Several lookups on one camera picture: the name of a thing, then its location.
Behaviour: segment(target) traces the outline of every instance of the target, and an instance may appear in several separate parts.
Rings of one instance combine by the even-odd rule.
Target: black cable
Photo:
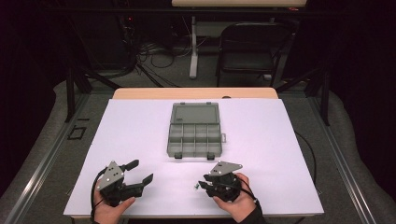
[[[142,71],[144,74],[146,74],[146,76],[155,84],[157,85],[157,87],[161,87],[163,88],[163,85],[161,83],[159,83],[154,77],[151,76],[151,74],[140,64],[137,63],[136,67],[138,67],[140,69],[140,71]]]
[[[130,74],[132,71],[134,71],[134,66],[133,65],[126,67],[122,71],[119,71],[117,74],[102,75],[102,77],[105,77],[107,79],[112,79],[112,78],[116,78],[116,77],[124,77],[124,76]]]
[[[260,204],[259,199],[257,199],[256,196],[254,196],[253,190],[251,190],[250,185],[245,180],[243,180],[241,178],[238,178],[238,179],[246,184],[246,186],[247,186],[248,190],[250,190],[251,194],[250,194],[250,192],[248,192],[245,189],[241,189],[241,190],[244,191],[246,194],[248,194],[253,199],[254,203],[260,209],[260,211],[262,211],[262,205]]]
[[[317,184],[317,158],[315,156],[314,149],[312,148],[311,144],[309,144],[308,140],[306,140],[305,137],[303,137],[300,133],[297,133],[295,130],[294,130],[294,132],[306,142],[306,144],[309,147],[309,150],[311,151],[312,159],[314,160],[314,172],[313,172],[312,179],[313,179],[314,185],[316,185]]]
[[[170,56],[172,57],[172,61],[169,64],[164,65],[164,66],[159,66],[159,65],[155,65],[154,64],[154,62],[152,60],[154,58],[154,54],[152,54],[151,58],[150,58],[151,65],[156,67],[156,68],[167,68],[167,67],[171,66],[174,63],[174,61],[175,61],[175,55],[172,52],[170,52]]]
[[[151,55],[149,53],[150,49],[147,45],[141,45],[139,46],[139,53],[138,53],[138,59],[140,62],[145,62],[146,59]]]
[[[176,57],[182,57],[182,56],[188,55],[188,54],[190,53],[190,51],[191,51],[191,47],[187,48],[188,45],[189,45],[189,42],[186,41],[186,43],[184,44],[183,49],[182,49],[180,52],[174,52],[174,55],[175,55]]]
[[[91,189],[91,221],[94,222],[95,221],[95,208],[97,204],[94,204],[94,193],[95,193],[95,187],[96,187],[96,183],[98,182],[99,177],[105,173],[107,167],[105,169],[103,169],[102,171],[100,171],[98,173],[98,175],[96,176],[95,180],[93,181],[92,184],[92,189]]]
[[[152,75],[154,75],[154,76],[160,78],[162,81],[164,81],[164,82],[165,82],[166,84],[168,84],[169,86],[172,86],[172,87],[180,87],[180,86],[178,86],[177,84],[175,84],[175,83],[169,81],[168,79],[166,79],[166,78],[164,78],[164,77],[161,77],[160,75],[158,75],[157,73],[155,73],[154,70],[152,70],[150,67],[148,67],[148,66],[146,66],[146,65],[144,65],[144,64],[142,64],[142,65],[145,66],[145,67],[150,71],[150,73],[151,73]]]

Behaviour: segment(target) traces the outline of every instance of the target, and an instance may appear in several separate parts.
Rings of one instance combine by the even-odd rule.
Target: table leg
[[[195,17],[192,17],[191,21],[191,64],[190,64],[190,78],[197,78],[197,67],[198,67],[198,52],[197,52],[197,34],[196,34],[196,21]]]

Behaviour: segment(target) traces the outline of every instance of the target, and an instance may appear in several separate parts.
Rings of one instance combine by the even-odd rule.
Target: floor
[[[169,58],[156,53],[142,62],[165,87],[215,87],[217,55],[200,51],[198,78],[189,78],[190,57]],[[111,78],[123,87],[156,87],[147,75],[132,73]],[[276,85],[284,81],[278,79]],[[57,101],[42,134],[18,175],[0,200],[3,223],[70,223],[63,215],[79,170],[89,150],[95,131],[113,90],[91,79],[91,94],[76,91],[77,113],[69,123],[66,118],[65,83],[55,87]],[[224,79],[222,86],[267,86],[268,81],[249,77]],[[311,175],[316,177],[324,215],[307,217],[268,217],[271,223],[396,223],[395,202],[374,182],[359,159],[353,128],[342,102],[331,94],[329,120],[326,126],[318,116],[318,98],[304,96],[304,83],[282,92],[293,128]],[[74,127],[84,127],[79,140],[71,140]],[[90,223],[75,220],[76,223]],[[136,220],[133,223],[150,223]]]

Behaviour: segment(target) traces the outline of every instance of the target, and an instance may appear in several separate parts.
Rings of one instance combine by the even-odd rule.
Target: cable
[[[145,66],[145,67],[150,71],[150,74],[151,74],[151,75],[154,75],[155,77],[158,77],[159,79],[161,79],[162,81],[164,81],[164,82],[165,82],[166,84],[168,84],[169,86],[172,86],[172,87],[180,87],[180,86],[178,86],[177,84],[175,84],[175,83],[169,81],[168,79],[166,79],[166,78],[164,78],[164,77],[161,77],[160,75],[158,75],[157,73],[155,73],[151,68],[149,68],[147,65],[143,64],[143,66]]]
[[[105,173],[107,167],[105,169],[103,169],[102,171],[100,171],[98,173],[98,175],[96,176],[95,180],[93,181],[92,184],[92,189],[91,189],[91,221],[94,222],[95,221],[95,208],[96,206],[101,203],[102,201],[100,201],[98,204],[94,204],[94,193],[95,193],[95,187],[96,187],[96,183],[98,182],[99,177]]]
[[[169,64],[167,64],[167,65],[165,65],[165,66],[158,66],[158,65],[155,65],[154,62],[153,62],[153,60],[152,60],[152,59],[154,58],[154,55],[151,55],[151,58],[150,58],[151,65],[154,66],[154,67],[156,67],[156,68],[167,68],[167,67],[169,67],[170,65],[172,65],[173,62],[175,61],[175,55],[173,55],[172,52],[170,52],[170,56],[171,56],[172,60],[171,60],[171,62],[170,62]]]
[[[317,158],[315,156],[314,149],[312,148],[311,144],[309,144],[308,140],[306,140],[305,137],[303,137],[300,133],[297,133],[295,130],[294,130],[294,132],[306,142],[306,144],[308,145],[308,147],[311,151],[312,158],[314,160],[314,172],[313,172],[312,179],[313,179],[314,185],[316,185],[317,184]]]
[[[245,182],[245,180],[243,180],[243,179],[241,179],[241,178],[238,178],[238,179],[239,179],[240,181],[242,181],[242,182],[245,183],[245,185],[247,186],[248,190],[250,190],[250,192],[247,191],[247,190],[245,190],[245,189],[241,189],[241,190],[244,191],[247,195],[249,195],[249,196],[253,199],[253,201],[254,201],[254,203],[256,204],[256,206],[259,207],[260,211],[262,211],[262,206],[260,205],[259,199],[257,199],[257,198],[254,196],[253,190],[251,190],[250,185],[249,185],[247,182]]]
[[[159,83],[154,77],[151,76],[151,74],[140,64],[137,63],[136,67],[138,67],[140,69],[140,71],[142,71],[144,74],[146,74],[146,76],[157,86],[157,87],[161,87],[163,88],[163,85],[161,83]]]

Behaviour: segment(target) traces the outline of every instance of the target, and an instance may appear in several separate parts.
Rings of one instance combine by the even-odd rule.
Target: black curtain
[[[362,161],[396,201],[396,6],[373,4],[332,70]]]
[[[311,0],[307,7],[347,11],[354,18],[302,20],[283,78],[301,76],[335,53],[330,88],[351,118],[361,160],[396,201],[396,2]],[[344,31],[346,45],[334,45]]]
[[[58,45],[35,1],[2,1],[0,12],[0,195],[29,154],[65,79]]]

